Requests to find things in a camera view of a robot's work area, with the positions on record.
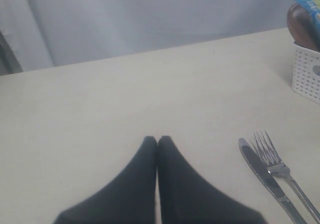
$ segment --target curtain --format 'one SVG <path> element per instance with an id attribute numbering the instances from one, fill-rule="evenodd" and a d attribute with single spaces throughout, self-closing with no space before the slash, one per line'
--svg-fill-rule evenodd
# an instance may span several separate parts
<path id="1" fill-rule="evenodd" d="M 0 0 L 24 71 L 286 27 L 293 0 Z"/>

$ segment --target knife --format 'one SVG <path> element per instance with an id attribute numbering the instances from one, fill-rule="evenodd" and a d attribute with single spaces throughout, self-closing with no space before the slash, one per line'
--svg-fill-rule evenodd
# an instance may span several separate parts
<path id="1" fill-rule="evenodd" d="M 295 224 L 307 224 L 273 176 L 244 138 L 239 139 L 240 151 L 254 174 L 277 200 Z"/>

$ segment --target fork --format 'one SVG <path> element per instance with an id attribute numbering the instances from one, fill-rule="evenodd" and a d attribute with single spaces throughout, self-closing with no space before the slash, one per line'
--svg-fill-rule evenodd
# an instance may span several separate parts
<path id="1" fill-rule="evenodd" d="M 319 212 L 291 176 L 289 167 L 279 157 L 268 133 L 266 131 L 256 132 L 253 134 L 253 139 L 253 147 L 261 161 L 266 165 L 269 173 L 273 176 L 284 178 L 304 204 L 305 208 L 310 212 L 316 223 L 320 224 Z"/>

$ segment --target table surface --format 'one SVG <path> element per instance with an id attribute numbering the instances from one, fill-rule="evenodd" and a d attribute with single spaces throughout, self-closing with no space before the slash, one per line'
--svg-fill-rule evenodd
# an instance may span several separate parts
<path id="1" fill-rule="evenodd" d="M 144 136 L 171 135 L 212 185 L 291 224 L 239 151 L 260 129 L 320 210 L 320 106 L 291 90 L 292 40 L 278 29 L 0 77 L 0 223 L 51 224 L 111 181 Z"/>

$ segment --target utensil holder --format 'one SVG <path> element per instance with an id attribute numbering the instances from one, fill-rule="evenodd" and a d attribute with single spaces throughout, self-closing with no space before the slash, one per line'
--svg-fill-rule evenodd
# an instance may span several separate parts
<path id="1" fill-rule="evenodd" d="M 295 93 L 320 104 L 320 52 L 294 45 L 296 56 L 292 89 Z"/>

